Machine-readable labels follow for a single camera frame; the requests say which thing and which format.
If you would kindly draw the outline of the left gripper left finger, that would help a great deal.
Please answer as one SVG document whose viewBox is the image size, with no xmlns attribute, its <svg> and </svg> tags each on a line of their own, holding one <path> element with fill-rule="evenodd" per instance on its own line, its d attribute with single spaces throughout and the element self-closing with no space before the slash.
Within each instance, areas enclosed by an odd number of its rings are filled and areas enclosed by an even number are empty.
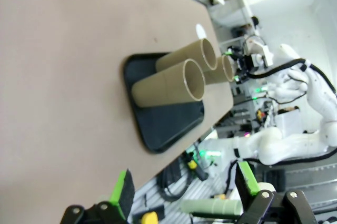
<svg viewBox="0 0 337 224">
<path fill-rule="evenodd" d="M 109 200 L 86 209 L 81 205 L 68 206 L 61 223 L 128 223 L 135 187 L 130 170 L 122 171 Z"/>
</svg>

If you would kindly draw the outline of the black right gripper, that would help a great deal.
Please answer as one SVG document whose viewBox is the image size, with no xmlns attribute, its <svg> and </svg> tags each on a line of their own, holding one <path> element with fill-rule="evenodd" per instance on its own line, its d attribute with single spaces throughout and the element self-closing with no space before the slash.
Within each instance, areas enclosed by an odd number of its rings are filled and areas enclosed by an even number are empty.
<svg viewBox="0 0 337 224">
<path fill-rule="evenodd" d="M 244 83 L 249 80 L 246 73 L 250 73 L 254 69 L 254 64 L 251 55 L 244 55 L 243 48 L 240 46 L 229 46 L 226 54 L 231 58 L 238 58 L 238 69 L 244 74 L 234 76 L 236 83 Z"/>
</svg>

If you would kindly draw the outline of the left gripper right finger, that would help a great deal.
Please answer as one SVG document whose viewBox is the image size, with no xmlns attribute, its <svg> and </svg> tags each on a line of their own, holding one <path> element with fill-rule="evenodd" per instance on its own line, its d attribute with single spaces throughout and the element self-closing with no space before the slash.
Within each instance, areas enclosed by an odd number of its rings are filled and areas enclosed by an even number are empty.
<svg viewBox="0 0 337 224">
<path fill-rule="evenodd" d="M 317 223 L 303 191 L 261 189 L 246 161 L 237 164 L 235 184 L 243 206 L 236 223 Z"/>
</svg>

